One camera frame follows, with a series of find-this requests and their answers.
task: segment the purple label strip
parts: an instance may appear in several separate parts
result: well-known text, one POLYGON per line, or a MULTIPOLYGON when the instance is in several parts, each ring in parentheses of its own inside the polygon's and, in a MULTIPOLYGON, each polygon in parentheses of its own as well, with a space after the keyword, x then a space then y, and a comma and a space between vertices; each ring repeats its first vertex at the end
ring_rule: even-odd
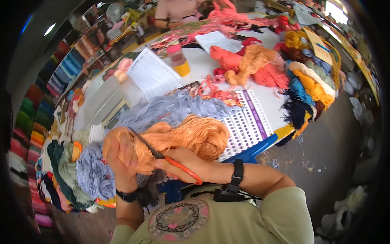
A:
POLYGON ((244 94, 244 97, 245 97, 246 101, 248 102, 249 108, 252 111, 253 116, 255 117, 255 121, 256 121, 256 124, 257 124, 257 126, 258 126, 258 128, 260 130, 261 137, 264 140, 264 139, 266 139, 268 137, 268 135, 267 135, 266 131, 264 130, 264 126, 261 123, 259 115, 257 114, 255 105, 253 105, 253 102, 250 99, 249 94, 248 94, 248 92, 246 90, 243 90, 243 94, 244 94))

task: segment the floor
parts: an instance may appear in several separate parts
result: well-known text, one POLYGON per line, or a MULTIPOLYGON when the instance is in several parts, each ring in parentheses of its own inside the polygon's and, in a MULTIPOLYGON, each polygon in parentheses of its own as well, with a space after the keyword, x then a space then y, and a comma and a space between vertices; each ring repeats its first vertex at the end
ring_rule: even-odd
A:
MULTIPOLYGON (((302 139, 280 148, 275 146, 266 155, 258 156, 259 163, 265 159, 269 166, 267 161, 277 159, 280 171, 306 192, 314 229, 320 225, 324 214, 332 212, 334 202, 345 197, 360 152, 362 129, 348 97, 343 92, 316 122, 309 124, 302 139)), ((96 214, 54 211, 66 243, 109 243, 110 231, 115 228, 115 209, 105 208, 96 214)))

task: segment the hand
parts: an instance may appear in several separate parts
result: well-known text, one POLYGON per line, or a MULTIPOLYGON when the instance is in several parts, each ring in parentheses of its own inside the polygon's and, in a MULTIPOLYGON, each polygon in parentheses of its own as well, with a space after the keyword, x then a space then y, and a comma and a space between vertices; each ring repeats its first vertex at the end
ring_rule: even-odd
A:
POLYGON ((121 192, 133 192, 138 188, 137 172, 135 170, 138 159, 134 151, 134 138, 129 139, 122 134, 119 142, 109 135, 105 138, 105 143, 107 140, 110 140, 110 148, 106 160, 114 172, 115 186, 121 192), (122 153, 124 157, 123 162, 119 159, 119 155, 122 153))
MULTIPOLYGON (((211 171, 210 168, 214 162, 206 162, 195 155, 193 152, 185 147, 179 147, 176 149, 169 149, 161 152, 165 157, 170 157, 182 165, 186 166, 192 172, 197 174, 202 181, 211 182, 211 171)), ((175 180, 180 179, 181 181, 188 183, 195 183, 196 180, 189 176, 186 172, 173 166, 164 159, 157 159, 154 166, 158 169, 162 169, 166 172, 168 177, 173 177, 175 180)))

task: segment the white notebook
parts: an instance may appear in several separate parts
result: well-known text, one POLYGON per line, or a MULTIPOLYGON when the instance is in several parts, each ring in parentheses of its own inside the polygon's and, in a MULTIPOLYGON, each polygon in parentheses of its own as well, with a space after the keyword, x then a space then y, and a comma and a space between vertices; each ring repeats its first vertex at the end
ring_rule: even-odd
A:
POLYGON ((146 101, 183 86, 181 76, 148 48, 134 60, 127 75, 142 90, 146 101))

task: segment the scissor blade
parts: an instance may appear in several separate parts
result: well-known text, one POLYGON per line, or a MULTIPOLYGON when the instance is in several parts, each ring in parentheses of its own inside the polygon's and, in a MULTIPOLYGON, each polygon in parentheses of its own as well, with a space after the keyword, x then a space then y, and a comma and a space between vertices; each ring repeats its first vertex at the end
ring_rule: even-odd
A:
POLYGON ((135 132, 132 128, 129 127, 129 129, 139 138, 139 140, 144 143, 147 148, 152 152, 152 155, 156 158, 156 159, 163 159, 164 156, 158 152, 156 149, 154 149, 151 145, 149 145, 149 143, 147 143, 137 132, 135 132))

